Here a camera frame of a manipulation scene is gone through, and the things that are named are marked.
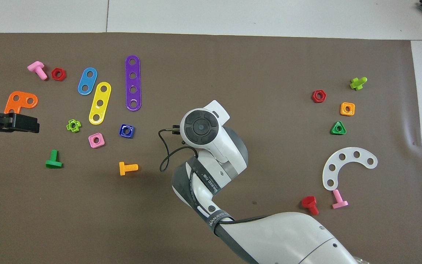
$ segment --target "red hexagonal nut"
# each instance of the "red hexagonal nut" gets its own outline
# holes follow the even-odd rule
[[[312,94],[312,100],[314,100],[316,103],[325,101],[325,98],[327,98],[327,94],[323,90],[316,90]]]
[[[62,81],[66,78],[66,71],[60,67],[56,67],[52,70],[52,79],[57,81]]]

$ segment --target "toy part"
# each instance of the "toy part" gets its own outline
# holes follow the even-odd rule
[[[135,55],[128,56],[125,60],[125,88],[126,108],[138,111],[141,107],[141,70],[139,58]]]
[[[108,82],[101,82],[97,85],[89,113],[89,122],[91,124],[100,125],[104,121],[111,91],[112,87]]]
[[[139,169],[138,164],[129,164],[129,165],[125,165],[125,163],[119,162],[119,166],[120,166],[120,175],[124,176],[125,172],[134,172],[137,171]]]
[[[45,65],[43,65],[42,62],[39,62],[38,60],[34,63],[32,63],[31,65],[27,66],[27,69],[30,70],[31,72],[35,72],[40,79],[42,80],[46,80],[48,77],[45,74],[45,72],[42,70],[42,68],[45,67]]]
[[[312,100],[314,100],[314,102],[316,103],[321,103],[325,101],[326,98],[327,98],[327,94],[323,90],[316,90],[312,94]]]
[[[360,89],[362,89],[362,85],[365,84],[366,82],[367,82],[366,77],[362,77],[361,79],[354,78],[351,80],[350,87],[351,89],[356,89],[356,91],[359,91]]]
[[[28,92],[15,91],[9,95],[4,113],[7,114],[11,110],[19,114],[22,107],[34,108],[38,104],[38,97]]]
[[[330,130],[330,133],[333,135],[344,135],[346,134],[345,126],[341,121],[337,121]]]
[[[80,127],[81,127],[81,122],[79,122],[75,119],[69,120],[67,125],[66,125],[66,128],[68,129],[68,131],[71,131],[73,133],[79,132]]]
[[[323,167],[323,187],[329,191],[338,188],[338,172],[350,162],[358,162],[368,169],[377,167],[377,157],[360,147],[345,147],[333,153]]]
[[[50,154],[50,160],[47,160],[45,162],[45,167],[47,167],[48,169],[59,169],[60,167],[62,167],[63,163],[56,161],[57,156],[58,151],[56,149],[52,150]]]
[[[93,149],[97,149],[105,144],[104,136],[100,133],[95,133],[89,136],[89,144]]]
[[[93,67],[88,67],[82,72],[81,80],[77,85],[77,92],[81,95],[89,95],[94,89],[95,81],[97,80],[97,70]]]
[[[120,131],[118,132],[118,134],[121,137],[124,137],[127,139],[131,139],[133,137],[133,133],[134,133],[134,127],[132,125],[126,125],[126,124],[122,124],[122,126],[120,127]]]
[[[344,102],[341,104],[340,114],[344,116],[353,116],[355,114],[356,105],[353,103]]]
[[[315,206],[317,204],[317,200],[315,199],[315,197],[305,197],[302,201],[301,204],[304,208],[308,208],[309,212],[316,216],[318,214],[318,209]]]
[[[333,209],[337,209],[337,208],[348,205],[347,201],[343,201],[340,191],[338,191],[337,189],[333,190],[333,195],[335,196],[335,199],[336,199],[336,203],[332,205]]]
[[[66,78],[66,71],[60,67],[56,67],[52,70],[52,79],[57,81],[62,81]]]

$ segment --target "purple plate with holes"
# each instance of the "purple plate with holes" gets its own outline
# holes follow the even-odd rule
[[[139,58],[134,55],[128,56],[125,60],[125,88],[126,108],[138,111],[141,107],[141,72]]]

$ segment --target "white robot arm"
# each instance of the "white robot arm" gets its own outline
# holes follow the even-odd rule
[[[213,201],[248,165],[240,137],[224,127],[229,115],[217,101],[189,111],[180,134],[202,149],[176,168],[172,188],[239,257],[251,264],[357,264],[318,221],[296,212],[235,221]]]

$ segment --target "yellow plate with holes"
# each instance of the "yellow plate with holes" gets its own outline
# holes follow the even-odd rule
[[[93,125],[99,125],[104,121],[105,112],[107,112],[108,99],[112,87],[108,82],[101,82],[95,89],[94,100],[90,108],[89,122]]]

